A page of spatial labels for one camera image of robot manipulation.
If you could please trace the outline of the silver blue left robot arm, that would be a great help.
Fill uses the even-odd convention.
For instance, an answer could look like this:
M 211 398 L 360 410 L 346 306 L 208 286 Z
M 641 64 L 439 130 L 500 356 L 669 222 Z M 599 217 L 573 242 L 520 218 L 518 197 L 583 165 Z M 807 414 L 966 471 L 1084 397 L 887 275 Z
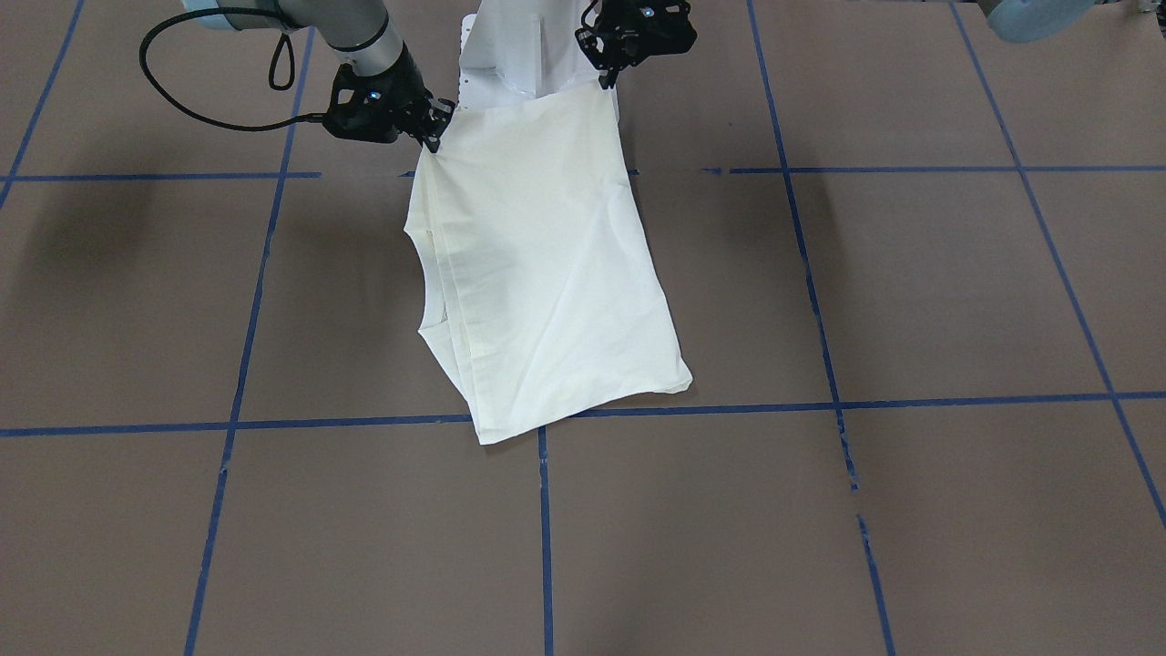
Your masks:
M 977 1 L 988 28 L 1009 43 L 1030 43 L 1074 24 L 1095 1 Z M 624 69 L 652 56 L 691 50 L 697 31 L 688 1 L 591 1 L 574 31 L 580 51 L 613 89 Z

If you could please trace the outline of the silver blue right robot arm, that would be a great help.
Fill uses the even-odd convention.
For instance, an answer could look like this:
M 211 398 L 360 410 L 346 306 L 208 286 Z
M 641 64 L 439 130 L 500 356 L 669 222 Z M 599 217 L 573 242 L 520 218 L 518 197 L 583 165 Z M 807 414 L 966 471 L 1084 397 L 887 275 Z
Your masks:
M 308 117 L 333 137 L 393 144 L 412 137 L 431 153 L 454 117 L 454 101 L 424 85 L 403 35 L 382 1 L 184 1 L 184 16 L 211 29 L 312 28 L 337 55 L 332 98 Z

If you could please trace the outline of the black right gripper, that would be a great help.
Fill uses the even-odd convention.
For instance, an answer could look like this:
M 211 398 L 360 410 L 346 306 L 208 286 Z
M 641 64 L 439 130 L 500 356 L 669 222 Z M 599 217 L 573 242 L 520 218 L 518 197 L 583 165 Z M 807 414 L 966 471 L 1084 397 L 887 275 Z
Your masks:
M 353 64 L 342 64 L 323 125 L 333 137 L 371 144 L 393 144 L 403 134 L 435 154 L 454 113 L 454 100 L 433 96 L 412 56 L 400 55 L 368 77 L 357 75 Z

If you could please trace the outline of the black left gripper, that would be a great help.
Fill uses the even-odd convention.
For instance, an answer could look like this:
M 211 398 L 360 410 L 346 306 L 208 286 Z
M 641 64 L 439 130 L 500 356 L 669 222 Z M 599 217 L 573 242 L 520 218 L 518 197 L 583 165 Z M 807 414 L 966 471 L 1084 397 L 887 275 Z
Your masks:
M 616 86 L 625 69 L 652 56 L 691 50 L 697 31 L 687 1 L 591 1 L 574 31 L 580 51 L 599 70 L 603 90 Z

